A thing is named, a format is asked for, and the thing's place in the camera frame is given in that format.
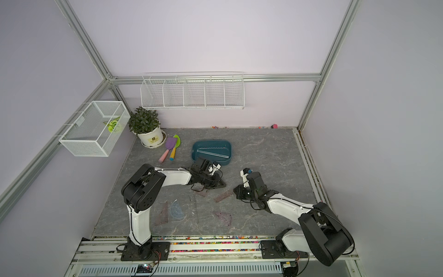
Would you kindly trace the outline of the clear straight ruler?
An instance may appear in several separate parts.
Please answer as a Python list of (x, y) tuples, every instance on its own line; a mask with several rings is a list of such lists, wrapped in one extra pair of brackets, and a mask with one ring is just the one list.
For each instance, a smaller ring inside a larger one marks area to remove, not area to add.
[(229, 159), (231, 157), (231, 153), (226, 147), (211, 147), (211, 148), (198, 148), (197, 153), (211, 155), (214, 157)]

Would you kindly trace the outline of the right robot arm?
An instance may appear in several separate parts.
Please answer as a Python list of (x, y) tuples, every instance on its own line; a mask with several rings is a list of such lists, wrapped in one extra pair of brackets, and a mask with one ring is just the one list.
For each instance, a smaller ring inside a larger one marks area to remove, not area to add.
[(255, 210), (282, 216), (300, 226), (302, 234), (289, 227), (274, 240), (261, 241), (263, 259), (299, 258), (312, 254), (320, 263), (330, 266), (341, 255), (349, 255), (355, 242), (330, 206), (323, 202), (306, 204), (290, 199), (265, 185), (259, 172), (241, 171), (242, 184), (234, 189), (236, 198), (248, 202)]

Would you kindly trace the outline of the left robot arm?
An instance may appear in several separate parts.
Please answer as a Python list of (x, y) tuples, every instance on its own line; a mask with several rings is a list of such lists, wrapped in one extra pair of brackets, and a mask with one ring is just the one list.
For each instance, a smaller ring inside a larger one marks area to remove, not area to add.
[(128, 244), (135, 249), (147, 248), (152, 241), (150, 209), (164, 187), (200, 184), (204, 189), (226, 187), (222, 180), (222, 165), (207, 159), (198, 159), (189, 167), (164, 169), (143, 164), (121, 189), (129, 213)]

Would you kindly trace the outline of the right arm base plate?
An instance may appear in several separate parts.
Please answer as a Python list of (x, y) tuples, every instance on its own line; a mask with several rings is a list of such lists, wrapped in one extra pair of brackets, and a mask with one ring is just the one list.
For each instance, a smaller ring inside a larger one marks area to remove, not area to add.
[(261, 241), (258, 245), (263, 259), (295, 259), (308, 258), (307, 252), (290, 251), (277, 240)]

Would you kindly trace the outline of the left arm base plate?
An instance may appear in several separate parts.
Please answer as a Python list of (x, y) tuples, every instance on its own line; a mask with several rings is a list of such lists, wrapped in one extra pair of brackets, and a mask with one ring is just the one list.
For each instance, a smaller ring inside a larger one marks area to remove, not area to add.
[(122, 262), (141, 261), (165, 261), (170, 253), (169, 242), (147, 242), (142, 246), (137, 246), (130, 240), (126, 243), (122, 255)]

